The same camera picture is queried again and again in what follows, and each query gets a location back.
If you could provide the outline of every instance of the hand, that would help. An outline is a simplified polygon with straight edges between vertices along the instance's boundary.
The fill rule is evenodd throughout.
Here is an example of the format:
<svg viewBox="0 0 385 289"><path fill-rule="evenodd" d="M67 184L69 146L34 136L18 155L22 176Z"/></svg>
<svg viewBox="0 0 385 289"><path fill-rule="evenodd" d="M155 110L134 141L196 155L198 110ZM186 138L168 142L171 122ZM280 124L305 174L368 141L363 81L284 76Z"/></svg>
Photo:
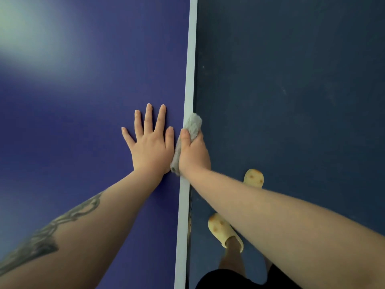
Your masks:
<svg viewBox="0 0 385 289"><path fill-rule="evenodd" d="M163 138L166 106L163 104L159 111L155 130L152 128L152 105L148 104L144 116L144 130L142 126L141 112L135 111L135 135L134 139L122 127L122 134L130 148L134 170L146 170L160 177L170 171L170 164L174 157L174 129L166 130L166 138Z"/></svg>
<svg viewBox="0 0 385 289"><path fill-rule="evenodd" d="M196 170L211 170L210 156L200 131L191 143L189 131L183 129L180 132L182 150L179 158L179 170L185 178Z"/></svg>

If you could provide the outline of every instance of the yellow slipper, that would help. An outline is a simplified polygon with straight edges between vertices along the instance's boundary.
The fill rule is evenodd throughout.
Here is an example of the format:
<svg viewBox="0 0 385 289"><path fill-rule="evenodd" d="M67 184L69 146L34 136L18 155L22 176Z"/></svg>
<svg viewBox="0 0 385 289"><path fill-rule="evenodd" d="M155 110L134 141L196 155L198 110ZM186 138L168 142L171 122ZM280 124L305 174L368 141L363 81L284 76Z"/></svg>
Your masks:
<svg viewBox="0 0 385 289"><path fill-rule="evenodd" d="M256 169L249 169L243 178L243 183L255 188L261 188L263 186L264 178L262 172Z"/></svg>
<svg viewBox="0 0 385 289"><path fill-rule="evenodd" d="M221 242L224 248L226 248L226 241L232 236L235 236L241 244L241 252L243 251L243 241L231 227L230 223L228 223L221 215L215 213L211 216L208 225L211 233Z"/></svg>

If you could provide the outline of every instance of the tattoo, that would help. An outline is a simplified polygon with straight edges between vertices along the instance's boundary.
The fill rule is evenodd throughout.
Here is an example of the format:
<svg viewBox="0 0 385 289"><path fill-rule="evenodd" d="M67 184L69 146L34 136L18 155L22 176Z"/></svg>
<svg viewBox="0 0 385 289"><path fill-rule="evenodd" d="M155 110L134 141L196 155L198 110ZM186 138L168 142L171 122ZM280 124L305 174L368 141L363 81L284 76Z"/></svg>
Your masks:
<svg viewBox="0 0 385 289"><path fill-rule="evenodd" d="M97 194L51 221L47 226L37 230L30 238L22 242L17 249L8 254L0 262L0 277L27 262L58 251L59 246L53 237L58 226L67 222L76 221L94 211L100 204L100 196L102 193L103 192Z"/></svg>

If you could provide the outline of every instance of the black shorts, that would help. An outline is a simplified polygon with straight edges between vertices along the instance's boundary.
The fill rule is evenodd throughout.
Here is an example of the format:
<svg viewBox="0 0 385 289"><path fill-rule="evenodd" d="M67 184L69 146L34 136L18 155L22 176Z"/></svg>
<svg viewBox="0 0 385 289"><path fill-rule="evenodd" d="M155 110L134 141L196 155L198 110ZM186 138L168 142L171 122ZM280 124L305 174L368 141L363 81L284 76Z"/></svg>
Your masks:
<svg viewBox="0 0 385 289"><path fill-rule="evenodd" d="M258 285L246 279L242 275L227 269L218 269L211 271L203 276L199 281L196 289L257 289L257 288L274 288L274 289L300 289L288 276L286 276L275 265L269 270L267 281L263 285Z"/></svg>

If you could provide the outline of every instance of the forearm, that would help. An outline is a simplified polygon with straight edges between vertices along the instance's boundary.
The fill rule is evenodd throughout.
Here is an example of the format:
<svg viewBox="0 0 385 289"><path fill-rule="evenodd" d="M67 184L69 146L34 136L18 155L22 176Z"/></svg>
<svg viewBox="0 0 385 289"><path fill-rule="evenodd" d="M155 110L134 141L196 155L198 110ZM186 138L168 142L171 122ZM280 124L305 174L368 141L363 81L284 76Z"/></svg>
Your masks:
<svg viewBox="0 0 385 289"><path fill-rule="evenodd" d="M0 263L0 287L96 287L161 178L134 171L53 220Z"/></svg>
<svg viewBox="0 0 385 289"><path fill-rule="evenodd" d="M187 179L304 289L384 286L384 237L327 209L198 170Z"/></svg>

